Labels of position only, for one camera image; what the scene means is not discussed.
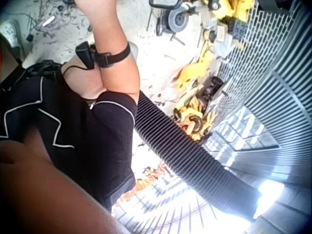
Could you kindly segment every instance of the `black strap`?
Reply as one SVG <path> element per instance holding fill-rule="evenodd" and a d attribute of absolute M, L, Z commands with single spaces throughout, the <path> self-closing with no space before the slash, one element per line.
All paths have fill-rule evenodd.
<path fill-rule="evenodd" d="M 99 67 L 107 68 L 107 67 L 111 67 L 114 63 L 123 61 L 125 58 L 128 57 L 130 52 L 131 52 L 131 49 L 130 49 L 130 45 L 128 43 L 127 48 L 117 55 L 111 55 L 111 53 L 99 54 L 98 52 L 96 52 L 95 53 L 95 59 L 96 59 Z"/>

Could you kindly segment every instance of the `black cable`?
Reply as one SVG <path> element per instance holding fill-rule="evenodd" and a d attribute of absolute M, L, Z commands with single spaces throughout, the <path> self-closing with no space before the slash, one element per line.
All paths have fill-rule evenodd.
<path fill-rule="evenodd" d="M 79 68 L 79 69 L 81 69 L 81 70 L 83 70 L 83 71 L 89 71 L 88 68 L 83 68 L 83 67 L 79 67 L 79 66 L 76 66 L 76 65 L 72 65 L 72 66 L 69 66 L 68 68 L 66 68 L 66 70 L 64 71 L 64 73 L 62 74 L 62 76 L 64 77 L 65 73 L 66 73 L 69 69 L 71 69 L 71 68 L 73 68 L 73 67 Z"/>

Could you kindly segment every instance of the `white piping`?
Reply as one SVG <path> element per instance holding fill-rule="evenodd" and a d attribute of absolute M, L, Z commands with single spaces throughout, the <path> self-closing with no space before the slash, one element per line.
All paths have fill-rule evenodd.
<path fill-rule="evenodd" d="M 4 128 L 5 128 L 5 133 L 6 133 L 6 136 L 0 136 L 0 138 L 5 138 L 5 139 L 8 139 L 9 138 L 9 132 L 8 132 L 8 127 L 6 125 L 6 115 L 12 111 L 15 111 L 19 108 L 22 108 L 22 107 L 25 107 L 25 106 L 30 106 L 30 105 L 34 105 L 34 104 L 39 104 L 39 103 L 42 103 L 43 101 L 43 96 L 42 96 L 42 83 L 43 83 L 43 77 L 41 77 L 41 80 L 40 80 L 40 100 L 38 101 L 35 101 L 35 102 L 30 102 L 30 103 L 27 103 L 27 104 L 24 104 L 22 106 L 17 106 L 11 110 L 8 110 L 7 112 L 4 113 Z"/>
<path fill-rule="evenodd" d="M 56 144 L 56 141 L 57 141 L 57 138 L 58 138 L 58 134 L 59 134 L 59 130 L 60 130 L 60 127 L 62 125 L 61 121 L 58 118 L 54 117 L 53 115 L 47 113 L 46 111 L 44 111 L 44 110 L 42 110 L 40 108 L 38 108 L 38 110 L 40 112 L 46 114 L 48 117 L 54 119 L 56 122 L 59 123 L 57 131 L 55 132 L 55 135 L 54 135 L 54 140 L 53 140 L 53 144 L 52 145 L 53 146 L 57 146 L 57 147 L 61 147 L 61 148 L 73 148 L 74 149 L 74 146 L 72 146 L 72 145 L 58 145 L 58 144 Z"/>
<path fill-rule="evenodd" d="M 133 124 L 134 124 L 134 125 L 136 124 L 135 117 L 133 116 L 132 112 L 129 111 L 129 110 L 128 110 L 126 107 L 124 107 L 123 105 L 120 105 L 119 103 L 113 102 L 113 101 L 99 101 L 99 102 L 97 102 L 96 104 L 94 104 L 94 106 L 96 106 L 96 105 L 98 105 L 98 104 L 100 104 L 100 103 L 110 103 L 110 104 L 114 104 L 114 105 L 117 105 L 117 106 L 121 107 L 122 109 L 124 109 L 126 112 L 128 112 L 128 113 L 131 115 L 131 117 L 132 117 L 132 119 L 133 119 Z"/>

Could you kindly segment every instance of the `black corrugated hose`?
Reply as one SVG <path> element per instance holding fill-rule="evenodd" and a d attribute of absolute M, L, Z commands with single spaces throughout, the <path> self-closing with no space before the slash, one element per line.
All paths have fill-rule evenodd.
<path fill-rule="evenodd" d="M 261 193 L 241 181 L 193 142 L 140 92 L 136 131 L 204 200 L 222 212 L 253 221 Z"/>

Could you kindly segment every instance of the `dark shirt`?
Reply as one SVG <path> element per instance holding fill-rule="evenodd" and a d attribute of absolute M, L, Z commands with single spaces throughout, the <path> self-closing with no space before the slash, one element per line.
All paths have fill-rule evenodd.
<path fill-rule="evenodd" d="M 137 106 L 126 94 L 105 92 L 91 107 L 53 80 L 31 78 L 16 85 L 2 105 L 0 139 L 22 142 L 28 127 L 36 126 L 54 165 L 111 211 L 135 185 Z"/>

